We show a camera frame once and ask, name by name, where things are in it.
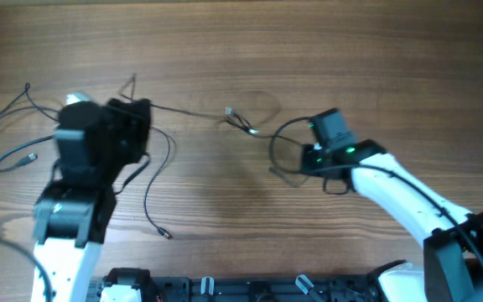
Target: cable connector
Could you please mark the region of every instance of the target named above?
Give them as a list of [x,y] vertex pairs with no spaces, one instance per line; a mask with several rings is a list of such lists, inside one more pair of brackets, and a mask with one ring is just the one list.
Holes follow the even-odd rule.
[[33,163],[38,158],[37,154],[30,154],[22,159],[20,159],[17,163],[17,167],[23,167],[26,164]]
[[169,232],[165,231],[165,229],[162,228],[162,227],[158,227],[158,233],[159,233],[159,235],[165,237],[165,239],[167,239],[167,240],[172,238],[171,234],[169,234]]

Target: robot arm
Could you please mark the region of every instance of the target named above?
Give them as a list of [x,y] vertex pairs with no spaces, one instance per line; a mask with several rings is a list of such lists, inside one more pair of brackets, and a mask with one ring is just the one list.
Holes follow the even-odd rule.
[[[309,120],[318,143],[304,145],[300,173],[344,181],[387,211],[423,248],[424,271],[393,268],[379,278],[389,300],[413,294],[415,301],[483,301],[483,212],[473,215],[438,195],[376,142],[358,143],[338,109]],[[476,258],[465,259],[464,251]]]
[[[51,180],[34,207],[35,257],[52,283],[53,301],[85,301],[117,203],[112,183],[146,154],[150,101],[77,102],[59,114],[54,138],[60,180]],[[46,301],[35,269],[32,301]]]
[[[392,154],[375,154],[360,164],[381,167],[406,178],[445,208],[458,223],[467,221],[469,210],[435,193],[408,173]],[[397,178],[373,169],[355,168],[351,171],[351,181],[357,193],[375,201],[394,217],[421,247],[435,229],[444,231],[454,227],[426,198]]]

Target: wooden table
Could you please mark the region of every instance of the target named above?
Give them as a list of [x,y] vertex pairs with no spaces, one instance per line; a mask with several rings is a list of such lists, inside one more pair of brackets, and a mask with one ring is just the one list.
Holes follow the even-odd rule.
[[[480,2],[0,8],[0,109],[26,81],[44,106],[60,107],[73,91],[105,102],[133,72],[137,96],[203,113],[234,107],[263,133],[340,107],[358,138],[374,138],[442,195],[483,210]],[[422,262],[417,243],[373,202],[325,195],[321,180],[289,188],[268,173],[266,139],[197,117],[153,116],[178,147],[148,209],[174,240],[143,214],[145,186],[166,152],[152,133],[152,167],[118,196],[96,276],[113,267],[195,278],[323,275]],[[0,155],[52,132],[37,112],[9,117]],[[306,125],[285,134],[314,141]],[[0,235],[29,248],[32,206],[56,159],[53,143],[13,158],[31,152],[35,163],[0,174]],[[0,300],[28,300],[32,269],[0,246]]]

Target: white plastic part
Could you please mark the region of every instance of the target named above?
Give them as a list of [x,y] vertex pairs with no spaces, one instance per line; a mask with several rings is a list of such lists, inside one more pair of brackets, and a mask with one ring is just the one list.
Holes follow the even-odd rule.
[[[467,220],[470,213],[464,207],[457,206],[409,174],[391,154],[376,154],[361,161],[391,170],[409,180],[420,190],[444,207],[458,222]],[[355,168],[351,171],[351,179],[355,190],[370,200],[374,200],[380,207],[396,219],[422,247],[423,240],[432,236],[436,228],[448,230],[452,223],[440,215],[424,197],[396,177],[374,169]]]
[[389,302],[427,302],[422,267],[400,264],[383,272],[378,280]]
[[[206,282],[208,283],[208,292],[206,292]],[[210,277],[206,276],[200,281],[200,294],[209,294],[214,295],[214,287],[216,286],[215,280]]]
[[303,294],[309,294],[309,291],[314,287],[314,284],[312,282],[310,282],[309,278],[307,278],[307,276],[305,276],[304,274],[300,274],[296,279],[295,279],[295,284],[298,286],[299,289],[301,289],[301,291],[303,292]]
[[66,95],[66,105],[72,105],[77,102],[87,102],[92,101],[92,98],[88,96],[85,92],[74,92]]
[[129,285],[114,284],[101,292],[100,302],[142,302],[141,290],[132,289]]
[[[100,257],[101,244],[88,242],[76,248],[72,239],[48,238],[44,245],[34,246],[34,256],[48,272],[55,292],[54,302],[85,301],[94,267]],[[45,302],[44,280],[35,268],[33,302]]]

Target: wood grain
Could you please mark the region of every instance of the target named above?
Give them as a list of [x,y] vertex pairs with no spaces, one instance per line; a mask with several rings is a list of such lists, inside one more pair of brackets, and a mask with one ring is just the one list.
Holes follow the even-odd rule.
[[[481,2],[0,8],[0,109],[26,81],[45,106],[78,90],[105,102],[133,72],[138,96],[214,114],[234,107],[263,121],[263,133],[340,107],[358,138],[376,139],[442,195],[483,210]],[[319,180],[291,189],[268,173],[267,140],[197,117],[153,115],[178,147],[149,210],[175,239],[159,237],[143,215],[145,186],[166,152],[151,133],[152,167],[119,196],[96,276],[113,267],[156,276],[321,275],[422,262],[414,240],[373,202],[324,195]],[[52,132],[38,113],[10,117],[0,123],[0,155]],[[302,125],[286,135],[313,140]],[[56,158],[53,143],[14,158],[33,151],[34,164],[0,174],[0,235],[30,248],[32,205]],[[28,263],[0,247],[0,300],[28,300],[31,276]]]

